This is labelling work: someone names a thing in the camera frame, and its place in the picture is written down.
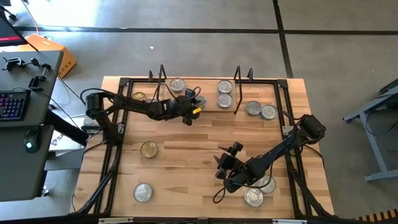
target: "gold can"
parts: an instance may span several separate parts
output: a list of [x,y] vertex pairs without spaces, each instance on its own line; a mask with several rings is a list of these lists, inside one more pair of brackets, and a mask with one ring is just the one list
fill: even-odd
[[143,92],[137,92],[132,95],[132,98],[135,100],[139,100],[139,101],[146,101],[147,95],[145,95],[145,93],[143,93]]
[[157,154],[157,145],[152,141],[147,141],[141,146],[141,154],[150,159]]

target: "black desk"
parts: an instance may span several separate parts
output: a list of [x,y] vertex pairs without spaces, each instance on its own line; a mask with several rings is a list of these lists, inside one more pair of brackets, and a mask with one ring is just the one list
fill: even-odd
[[[52,69],[46,74],[47,81],[40,84],[44,89],[42,93],[51,96],[62,60],[61,51],[0,53],[0,60],[3,57],[20,57],[25,62],[36,58],[39,63],[51,65]],[[3,66],[5,62],[0,61],[0,67]],[[42,70],[33,65],[14,68],[11,72],[0,70],[0,90],[28,88],[30,79],[41,73]],[[86,145],[88,135],[49,111],[49,101],[46,96],[32,92],[23,121],[0,122],[0,202],[40,196],[47,174],[44,165],[54,129]],[[24,136],[32,126],[40,126],[42,145],[36,153],[29,154],[25,151]]]

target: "orange box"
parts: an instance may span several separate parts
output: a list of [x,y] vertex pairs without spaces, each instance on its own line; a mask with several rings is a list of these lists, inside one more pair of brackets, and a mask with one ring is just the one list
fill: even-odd
[[[63,52],[62,62],[58,74],[63,78],[69,70],[76,65],[76,59],[70,51],[63,45],[57,44],[54,41],[48,40],[37,34],[31,34],[26,37],[26,40],[32,44],[37,50],[61,50]],[[29,44],[18,46],[19,51],[34,51]]]

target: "gray metal frame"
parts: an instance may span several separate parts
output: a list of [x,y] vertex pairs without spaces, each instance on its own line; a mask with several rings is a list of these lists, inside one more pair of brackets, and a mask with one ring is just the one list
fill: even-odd
[[395,86],[394,88],[391,88],[389,91],[382,94],[379,98],[371,100],[369,103],[367,103],[360,109],[356,110],[355,112],[343,118],[343,121],[345,121],[346,123],[350,123],[352,122],[352,120],[356,118],[361,118],[362,125],[365,129],[366,135],[368,136],[369,142],[371,143],[371,147],[376,157],[377,163],[379,164],[381,172],[365,176],[365,180],[367,182],[372,180],[390,179],[398,177],[397,169],[387,170],[386,164],[384,163],[384,160],[381,156],[379,146],[377,145],[376,137],[373,134],[371,134],[372,130],[369,125],[368,128],[366,128],[366,120],[369,113],[383,106],[388,99],[396,96],[397,94],[398,94],[398,86]]

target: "yellow label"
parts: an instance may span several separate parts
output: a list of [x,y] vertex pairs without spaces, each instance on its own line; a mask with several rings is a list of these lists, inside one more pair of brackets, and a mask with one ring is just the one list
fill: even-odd
[[201,108],[196,108],[192,111],[193,114],[201,112]]

